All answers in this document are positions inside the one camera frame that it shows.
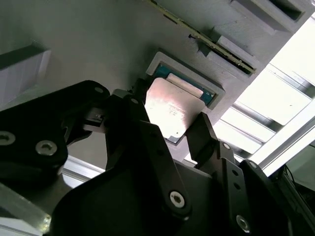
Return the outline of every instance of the metal plate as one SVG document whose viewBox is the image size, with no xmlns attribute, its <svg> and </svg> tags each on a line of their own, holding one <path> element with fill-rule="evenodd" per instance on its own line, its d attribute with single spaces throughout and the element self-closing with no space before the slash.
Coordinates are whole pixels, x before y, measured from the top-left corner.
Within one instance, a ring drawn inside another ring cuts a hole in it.
<svg viewBox="0 0 315 236">
<path fill-rule="evenodd" d="M 153 81 L 145 105 L 151 123 L 167 139 L 182 137 L 204 107 L 203 101 L 163 78 Z"/>
</svg>

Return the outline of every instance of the bolt hole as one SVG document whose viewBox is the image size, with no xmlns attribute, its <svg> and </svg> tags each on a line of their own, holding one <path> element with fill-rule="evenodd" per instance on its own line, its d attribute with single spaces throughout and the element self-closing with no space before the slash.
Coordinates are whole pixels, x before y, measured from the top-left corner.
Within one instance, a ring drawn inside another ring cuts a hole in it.
<svg viewBox="0 0 315 236">
<path fill-rule="evenodd" d="M 182 202 L 181 198 L 178 197 L 178 196 L 174 196 L 173 198 L 174 198 L 174 201 L 176 201 L 177 203 L 181 203 Z"/>
<path fill-rule="evenodd" d="M 52 147 L 51 145 L 49 145 L 49 144 L 43 144 L 43 145 L 41 146 L 41 148 L 42 148 L 42 149 L 51 150 L 53 147 Z"/>
<path fill-rule="evenodd" d="M 0 135 L 0 140 L 9 141 L 9 136 L 7 136 L 7 135 Z"/>
<path fill-rule="evenodd" d="M 101 88 L 98 88 L 98 87 L 95 87 L 94 89 L 95 89 L 96 92 L 99 92 L 99 93 L 103 93 L 104 92 Z"/>
<path fill-rule="evenodd" d="M 235 170 L 232 170 L 233 174 L 238 176 L 238 173 Z"/>
<path fill-rule="evenodd" d="M 241 187 L 240 187 L 237 183 L 234 183 L 234 186 L 235 186 L 235 188 L 236 188 L 237 190 L 240 190 L 240 189 L 241 189 Z"/>
<path fill-rule="evenodd" d="M 164 152 L 162 150 L 157 150 L 157 154 L 160 155 L 160 156 L 163 156 Z"/>
</svg>

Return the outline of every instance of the mounting hole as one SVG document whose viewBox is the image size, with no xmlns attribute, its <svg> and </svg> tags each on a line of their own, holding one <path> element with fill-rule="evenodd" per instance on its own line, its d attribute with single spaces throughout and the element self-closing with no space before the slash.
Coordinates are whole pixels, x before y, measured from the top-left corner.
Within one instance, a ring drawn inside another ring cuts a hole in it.
<svg viewBox="0 0 315 236">
<path fill-rule="evenodd" d="M 185 206 L 184 197 L 177 191 L 173 191 L 169 195 L 172 204 L 177 208 L 183 208 Z"/>
<path fill-rule="evenodd" d="M 14 134 L 7 131 L 0 131 L 0 146 L 11 145 L 15 142 Z"/>
<path fill-rule="evenodd" d="M 160 155 L 160 156 L 163 156 L 163 155 L 164 155 L 164 152 L 159 149 L 159 150 L 157 150 L 157 154 Z"/>
<path fill-rule="evenodd" d="M 235 170 L 232 170 L 233 174 L 238 176 L 238 173 Z"/>
<path fill-rule="evenodd" d="M 241 187 L 240 187 L 237 183 L 234 183 L 234 187 L 235 187 L 237 190 L 241 190 Z"/>
<path fill-rule="evenodd" d="M 257 166 L 256 166 L 256 164 L 255 164 L 255 163 L 250 162 L 250 165 L 251 165 L 253 168 L 257 169 Z"/>
<path fill-rule="evenodd" d="M 132 101 L 133 103 L 135 103 L 135 104 L 138 104 L 138 103 L 139 103 L 139 102 L 138 102 L 136 99 L 134 99 L 134 98 L 132 98 L 131 101 Z"/>
<path fill-rule="evenodd" d="M 236 216 L 236 222 L 238 226 L 247 234 L 251 232 L 250 225 L 248 224 L 247 220 L 242 217 L 241 215 Z"/>
<path fill-rule="evenodd" d="M 228 150 L 231 149 L 230 146 L 229 146 L 228 144 L 226 144 L 226 143 L 223 143 L 223 146 L 224 146 L 226 149 L 228 149 Z"/>
<path fill-rule="evenodd" d="M 99 92 L 99 93 L 103 93 L 103 89 L 99 88 L 99 87 L 95 87 L 94 88 L 96 92 Z"/>
</svg>

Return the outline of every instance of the screw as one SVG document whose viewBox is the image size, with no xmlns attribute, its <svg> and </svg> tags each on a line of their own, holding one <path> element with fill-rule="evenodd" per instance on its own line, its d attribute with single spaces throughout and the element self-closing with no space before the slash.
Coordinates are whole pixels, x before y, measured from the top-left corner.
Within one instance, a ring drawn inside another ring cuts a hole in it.
<svg viewBox="0 0 315 236">
<path fill-rule="evenodd" d="M 247 234 L 249 234 L 251 231 L 250 231 L 250 226 L 247 222 L 247 220 L 242 217 L 241 215 L 237 215 L 236 216 L 236 222 L 238 224 L 238 226 Z"/>
<path fill-rule="evenodd" d="M 171 192 L 169 195 L 169 198 L 171 199 L 172 204 L 177 208 L 183 208 L 185 205 L 185 199 L 184 197 L 176 191 Z"/>
<path fill-rule="evenodd" d="M 228 150 L 231 149 L 230 146 L 229 146 L 228 144 L 226 144 L 226 143 L 223 143 L 223 146 L 224 146 L 226 149 L 228 149 Z"/>
<path fill-rule="evenodd" d="M 134 99 L 134 98 L 132 98 L 131 101 L 132 101 L 133 103 L 135 103 L 135 104 L 138 104 L 138 103 L 139 103 L 139 102 L 138 102 L 136 99 Z"/>
<path fill-rule="evenodd" d="M 103 93 L 103 92 L 104 92 L 103 89 L 98 88 L 98 87 L 95 87 L 95 91 L 96 91 L 96 92 L 99 92 L 99 93 Z"/>
<path fill-rule="evenodd" d="M 57 151 L 57 145 L 49 140 L 43 140 L 36 144 L 35 147 L 39 155 L 52 156 Z"/>
<path fill-rule="evenodd" d="M 255 164 L 255 163 L 250 162 L 250 165 L 251 165 L 252 167 L 254 167 L 255 169 L 257 169 L 257 166 L 256 166 L 256 164 Z"/>
<path fill-rule="evenodd" d="M 0 131 L 0 146 L 11 145 L 15 142 L 14 134 L 8 131 Z"/>
</svg>

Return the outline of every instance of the cable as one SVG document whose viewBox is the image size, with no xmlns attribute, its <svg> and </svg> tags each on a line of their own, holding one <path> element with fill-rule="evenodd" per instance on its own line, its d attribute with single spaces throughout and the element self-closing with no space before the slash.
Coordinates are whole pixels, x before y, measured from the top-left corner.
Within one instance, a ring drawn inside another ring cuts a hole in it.
<svg viewBox="0 0 315 236">
<path fill-rule="evenodd" d="M 299 194 L 300 198 L 301 198 L 302 201 L 305 203 L 305 205 L 306 205 L 309 209 L 311 209 L 310 206 L 309 206 L 309 204 L 307 203 L 307 201 L 306 201 L 306 200 L 304 199 L 304 197 L 302 196 L 302 194 L 297 190 L 297 188 L 296 188 L 296 183 L 295 183 L 295 180 L 294 180 L 294 177 L 293 177 L 293 174 L 292 174 L 291 170 L 289 169 L 289 167 L 288 167 L 287 165 L 284 165 L 284 168 L 285 168 L 285 173 L 286 173 L 287 176 L 289 176 L 288 173 L 287 173 L 287 171 L 289 171 L 289 173 L 290 173 L 290 176 L 291 176 L 291 178 L 292 178 L 292 182 L 293 182 L 295 191 Z"/>
<path fill-rule="evenodd" d="M 294 185 L 294 187 L 295 187 L 295 189 L 296 189 L 295 180 L 294 180 L 294 177 L 293 177 L 293 174 L 292 174 L 291 170 L 289 169 L 289 167 L 288 167 L 287 165 L 284 165 L 284 167 L 285 167 L 285 173 L 286 173 L 287 176 L 288 176 L 287 171 L 289 171 L 289 173 L 290 173 L 290 175 L 291 175 L 291 178 L 292 178 L 293 185 Z"/>
</svg>

